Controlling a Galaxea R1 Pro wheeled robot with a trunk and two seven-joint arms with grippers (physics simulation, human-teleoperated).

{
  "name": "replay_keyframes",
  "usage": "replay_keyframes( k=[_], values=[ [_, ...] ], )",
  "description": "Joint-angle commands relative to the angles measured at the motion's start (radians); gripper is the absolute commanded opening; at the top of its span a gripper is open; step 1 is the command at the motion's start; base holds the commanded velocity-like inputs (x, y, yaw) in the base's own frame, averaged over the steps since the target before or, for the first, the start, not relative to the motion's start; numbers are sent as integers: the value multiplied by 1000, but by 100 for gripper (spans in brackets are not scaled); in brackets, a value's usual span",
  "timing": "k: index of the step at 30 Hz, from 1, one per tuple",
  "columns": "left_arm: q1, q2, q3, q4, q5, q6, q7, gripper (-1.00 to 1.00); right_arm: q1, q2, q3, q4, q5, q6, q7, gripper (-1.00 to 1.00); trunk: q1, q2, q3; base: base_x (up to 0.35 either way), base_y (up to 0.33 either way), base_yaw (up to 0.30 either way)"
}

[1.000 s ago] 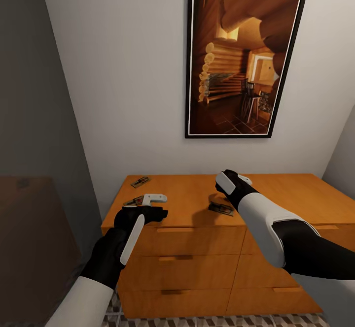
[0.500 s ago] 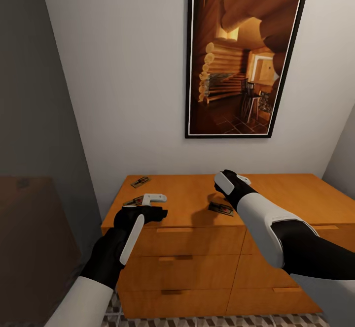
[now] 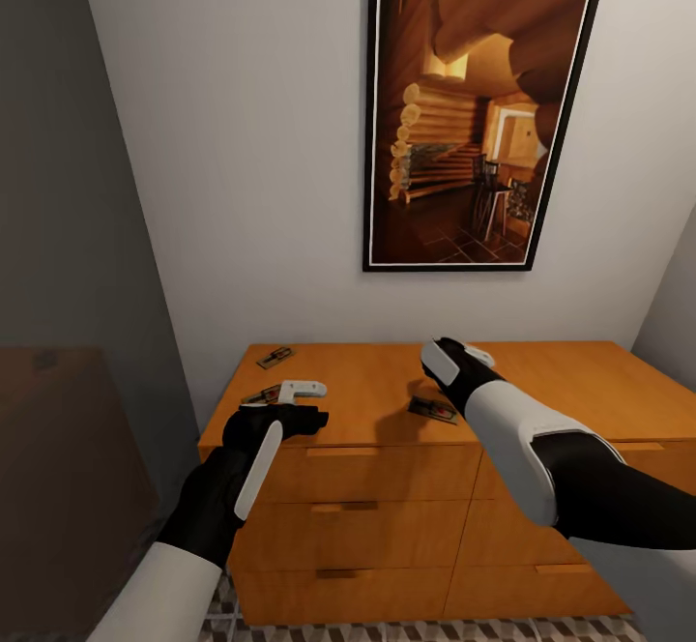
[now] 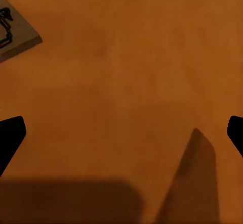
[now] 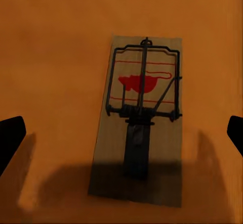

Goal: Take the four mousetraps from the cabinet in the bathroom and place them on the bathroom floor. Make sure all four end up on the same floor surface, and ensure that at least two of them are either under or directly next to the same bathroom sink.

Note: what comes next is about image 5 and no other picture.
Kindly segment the mousetrap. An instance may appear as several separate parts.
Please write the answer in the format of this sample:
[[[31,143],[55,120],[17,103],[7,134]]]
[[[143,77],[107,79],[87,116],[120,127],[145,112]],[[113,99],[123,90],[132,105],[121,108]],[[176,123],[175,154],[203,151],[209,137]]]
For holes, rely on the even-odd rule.
[[[183,38],[114,36],[88,196],[182,208]]]

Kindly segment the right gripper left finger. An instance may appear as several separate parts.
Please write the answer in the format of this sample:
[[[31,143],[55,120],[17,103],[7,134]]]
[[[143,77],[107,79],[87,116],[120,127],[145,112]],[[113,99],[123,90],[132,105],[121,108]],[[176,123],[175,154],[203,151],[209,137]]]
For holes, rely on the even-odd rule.
[[[25,135],[22,116],[0,121],[0,177]]]

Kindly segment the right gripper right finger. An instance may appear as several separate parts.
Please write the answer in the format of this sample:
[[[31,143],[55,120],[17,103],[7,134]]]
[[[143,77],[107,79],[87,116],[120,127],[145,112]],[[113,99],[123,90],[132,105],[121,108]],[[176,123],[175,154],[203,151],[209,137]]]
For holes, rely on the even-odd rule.
[[[235,144],[241,155],[243,156],[243,118],[231,116],[227,134],[231,141]]]

